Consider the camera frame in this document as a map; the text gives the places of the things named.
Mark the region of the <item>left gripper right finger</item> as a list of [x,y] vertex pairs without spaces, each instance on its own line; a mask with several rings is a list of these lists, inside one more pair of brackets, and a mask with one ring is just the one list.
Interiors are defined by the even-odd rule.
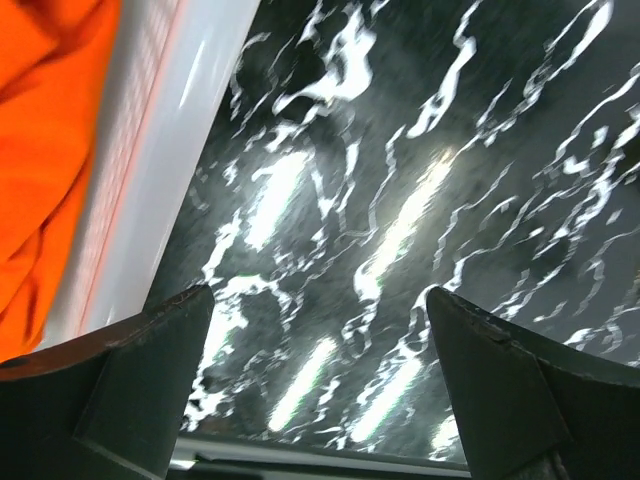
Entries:
[[426,310],[472,478],[638,478],[638,369],[441,287]]

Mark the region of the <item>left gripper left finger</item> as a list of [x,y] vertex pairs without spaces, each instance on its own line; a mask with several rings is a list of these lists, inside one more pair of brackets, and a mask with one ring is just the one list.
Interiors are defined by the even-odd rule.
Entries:
[[192,287],[2,363],[2,478],[164,478],[213,307]]

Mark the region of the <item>white plastic laundry basket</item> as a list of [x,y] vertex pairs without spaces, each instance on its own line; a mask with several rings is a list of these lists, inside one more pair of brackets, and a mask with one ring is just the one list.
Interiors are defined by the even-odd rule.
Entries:
[[87,200],[43,347],[142,309],[257,9],[123,3]]

